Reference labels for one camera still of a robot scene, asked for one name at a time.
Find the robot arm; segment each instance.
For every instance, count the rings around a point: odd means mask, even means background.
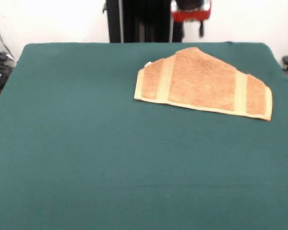
[[[204,20],[211,14],[212,0],[172,0],[171,14],[174,22],[199,21],[200,37],[204,36]]]

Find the white wall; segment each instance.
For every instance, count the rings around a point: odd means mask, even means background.
[[[104,2],[0,0],[0,30],[16,58],[28,43],[108,42]],[[185,35],[184,42],[264,42],[280,60],[288,54],[288,0],[213,0],[204,39],[197,23],[186,23]]]
[[[1,34],[16,58],[28,43],[109,42],[103,4],[103,0],[0,0]]]
[[[198,28],[186,23],[184,41],[264,42],[280,61],[288,55],[288,0],[213,0],[203,39]]]

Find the wire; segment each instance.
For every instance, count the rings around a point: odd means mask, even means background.
[[[12,56],[12,58],[15,59],[15,57],[13,56],[13,54],[11,53],[11,51],[9,50],[9,48],[5,45],[3,39],[2,39],[2,36],[1,36],[1,32],[0,32],[0,41],[2,42],[4,48],[6,49],[6,51]]]

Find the green table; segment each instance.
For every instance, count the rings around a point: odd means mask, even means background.
[[[198,46],[262,79],[271,122],[133,99]],[[0,230],[288,230],[288,80],[263,44],[28,45],[0,98]]]

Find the folded towel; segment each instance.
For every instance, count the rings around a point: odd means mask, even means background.
[[[267,121],[272,116],[272,92],[261,80],[196,47],[141,69],[134,98]]]

